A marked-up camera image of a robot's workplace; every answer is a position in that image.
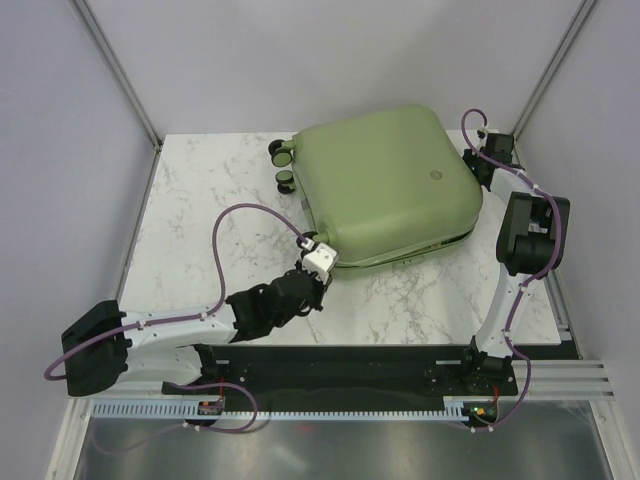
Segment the green hard-shell suitcase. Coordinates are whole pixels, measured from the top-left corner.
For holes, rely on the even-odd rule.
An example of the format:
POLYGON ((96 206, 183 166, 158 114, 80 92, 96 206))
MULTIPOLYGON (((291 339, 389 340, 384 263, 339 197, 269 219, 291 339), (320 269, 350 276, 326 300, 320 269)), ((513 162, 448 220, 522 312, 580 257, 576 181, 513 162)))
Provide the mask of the green hard-shell suitcase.
POLYGON ((342 271, 411 261, 474 231, 483 194, 437 114, 404 105, 306 128, 268 146, 278 189, 342 271))

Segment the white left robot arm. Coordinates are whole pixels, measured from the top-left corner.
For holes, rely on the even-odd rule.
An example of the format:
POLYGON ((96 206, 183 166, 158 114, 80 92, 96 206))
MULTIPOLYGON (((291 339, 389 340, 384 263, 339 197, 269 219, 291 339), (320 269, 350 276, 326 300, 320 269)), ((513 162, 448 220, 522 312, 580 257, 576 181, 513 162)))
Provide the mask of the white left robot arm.
POLYGON ((268 284, 227 297, 219 309, 125 312, 115 300, 96 304, 62 336, 63 379, 72 397, 125 382, 189 385, 208 393, 219 382, 212 347, 267 337, 295 317, 321 310, 328 273, 301 267, 268 284))

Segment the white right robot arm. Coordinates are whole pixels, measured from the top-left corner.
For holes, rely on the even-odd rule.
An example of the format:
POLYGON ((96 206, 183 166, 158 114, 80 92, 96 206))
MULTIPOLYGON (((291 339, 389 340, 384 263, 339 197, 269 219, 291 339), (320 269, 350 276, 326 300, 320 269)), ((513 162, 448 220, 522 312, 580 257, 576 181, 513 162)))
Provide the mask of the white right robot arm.
POLYGON ((463 160, 480 184, 506 206, 496 242, 500 265, 498 285, 486 319, 465 349, 458 381, 467 392, 513 395, 512 360, 526 303, 543 278, 561 263, 568 231, 570 200, 550 196, 526 178, 513 163, 514 138, 484 133, 478 151, 469 148, 463 160))

